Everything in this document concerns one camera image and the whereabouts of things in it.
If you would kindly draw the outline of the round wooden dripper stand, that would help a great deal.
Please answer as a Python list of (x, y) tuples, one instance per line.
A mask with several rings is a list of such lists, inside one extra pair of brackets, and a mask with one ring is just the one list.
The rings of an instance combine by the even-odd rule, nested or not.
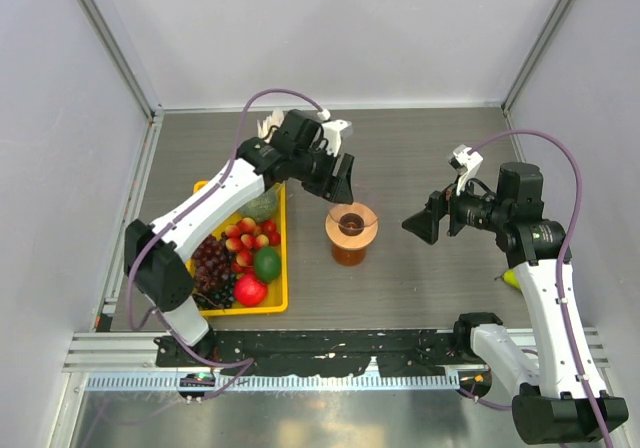
[(336, 223), (331, 219), (330, 210), (325, 220), (325, 230), (326, 230), (327, 236), (329, 237), (329, 239), (333, 244), (340, 245), (341, 247), (344, 247), (346, 249), (360, 249), (360, 248), (369, 246), (377, 236), (378, 229), (373, 234), (357, 236), (357, 237), (348, 237), (342, 234), (339, 231)]

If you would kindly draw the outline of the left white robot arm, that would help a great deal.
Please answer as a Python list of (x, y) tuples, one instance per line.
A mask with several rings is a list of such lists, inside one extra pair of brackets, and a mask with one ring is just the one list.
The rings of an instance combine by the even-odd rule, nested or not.
[(179, 354), (189, 364), (206, 364), (214, 343), (192, 298), (187, 260), (228, 217), (289, 179), (328, 202), (352, 203), (354, 158), (340, 152), (351, 131), (348, 121), (318, 121), (290, 110), (270, 137), (242, 142), (221, 171), (178, 207), (150, 223), (136, 219), (127, 226), (124, 274), (180, 340)]

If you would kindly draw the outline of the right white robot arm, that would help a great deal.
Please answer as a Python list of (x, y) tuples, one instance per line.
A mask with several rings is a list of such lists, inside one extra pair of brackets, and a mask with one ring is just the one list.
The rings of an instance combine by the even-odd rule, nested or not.
[(537, 349), (530, 358), (493, 313), (459, 317), (454, 354), (484, 361), (512, 397), (511, 413), (529, 445), (597, 442), (624, 424), (626, 402), (612, 396), (591, 356), (573, 291), (569, 253), (561, 250), (564, 228), (543, 216), (543, 175), (528, 163), (501, 165), (497, 189), (475, 193), (474, 178), (460, 175), (430, 194), (425, 207), (402, 227), (433, 245), (439, 223), (449, 236), (465, 227), (494, 234), (524, 296)]

